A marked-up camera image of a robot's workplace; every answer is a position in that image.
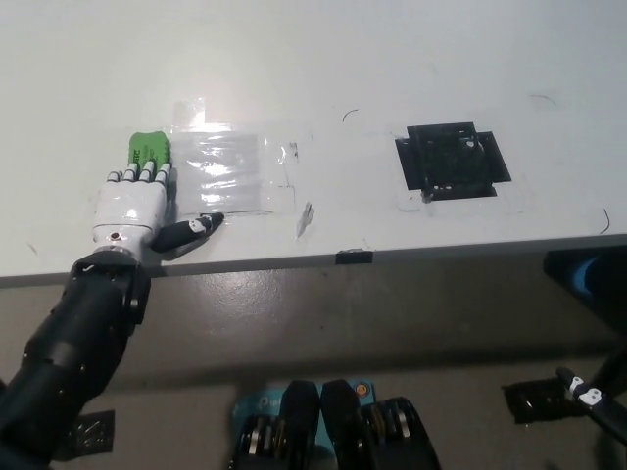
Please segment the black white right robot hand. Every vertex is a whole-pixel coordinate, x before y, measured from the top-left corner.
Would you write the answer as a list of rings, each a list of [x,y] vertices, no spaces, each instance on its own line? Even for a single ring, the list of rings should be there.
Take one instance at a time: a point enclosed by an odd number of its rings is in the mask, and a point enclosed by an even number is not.
[[[592,382],[564,366],[555,375],[584,414],[626,447],[626,406],[616,400],[626,392],[626,385],[617,391],[619,383],[626,382],[626,345],[603,363]]]

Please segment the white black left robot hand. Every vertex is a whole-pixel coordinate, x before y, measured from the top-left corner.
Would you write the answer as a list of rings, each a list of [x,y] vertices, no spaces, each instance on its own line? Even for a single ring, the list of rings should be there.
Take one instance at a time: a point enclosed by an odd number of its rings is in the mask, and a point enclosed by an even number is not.
[[[119,252],[140,261],[148,251],[165,254],[209,238],[224,222],[212,212],[167,223],[172,165],[131,163],[111,172],[99,192],[92,237],[97,252]]]

